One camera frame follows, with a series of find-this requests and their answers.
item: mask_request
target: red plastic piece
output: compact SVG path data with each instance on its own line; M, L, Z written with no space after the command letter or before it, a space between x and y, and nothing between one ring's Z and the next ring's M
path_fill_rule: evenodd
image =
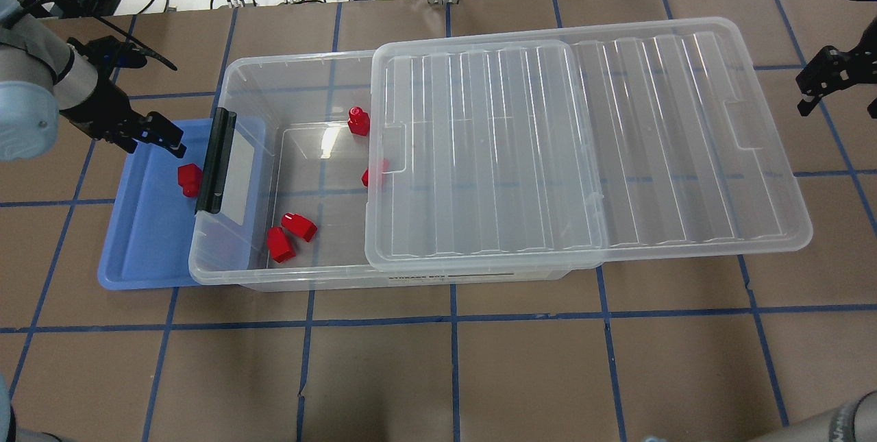
M383 171L386 171L386 168L389 168L389 161L384 159L382 161ZM369 186L369 170L366 168L366 173L362 174L362 185Z
M350 113L347 115L350 117L350 120L347 121L347 126L350 127L351 132L357 136L369 135L369 127L372 123L369 114L360 107L353 107L350 108Z
M204 173L195 163L185 164L176 169L176 182L182 187L182 194L189 198L198 196L202 177Z
M289 241L280 226L273 226L269 229L269 252L271 252L271 258L278 264L295 257L292 242Z
M317 233L316 224L311 223L310 219L301 214L283 214L280 223L283 228L289 230L293 235L303 238L305 242L310 242L310 239Z

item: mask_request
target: brown tabletop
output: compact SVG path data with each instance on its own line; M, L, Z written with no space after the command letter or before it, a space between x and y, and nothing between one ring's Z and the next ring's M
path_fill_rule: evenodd
M97 264L123 152L62 123L0 164L0 372L22 426L88 440L739 440L877 386L877 88L795 110L874 3L425 0L114 17L179 65L123 70L137 111L209 116L241 57L721 15L743 31L808 204L793 254L604 265L557 282L114 292ZM48 21L60 36L107 34Z

